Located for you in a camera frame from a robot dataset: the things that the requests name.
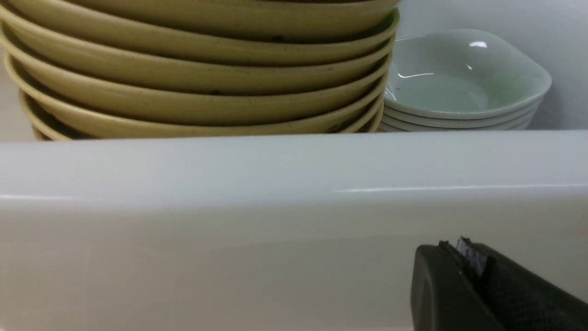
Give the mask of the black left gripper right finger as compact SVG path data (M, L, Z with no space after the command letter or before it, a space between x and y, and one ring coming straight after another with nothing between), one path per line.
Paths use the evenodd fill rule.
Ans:
M587 303L491 247L461 237L457 251L483 302L507 331L585 331Z

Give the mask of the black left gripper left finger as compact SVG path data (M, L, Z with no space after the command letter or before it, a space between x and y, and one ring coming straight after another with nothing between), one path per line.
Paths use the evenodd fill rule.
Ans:
M415 331L504 331L477 293L472 270L447 242L414 254L410 311Z

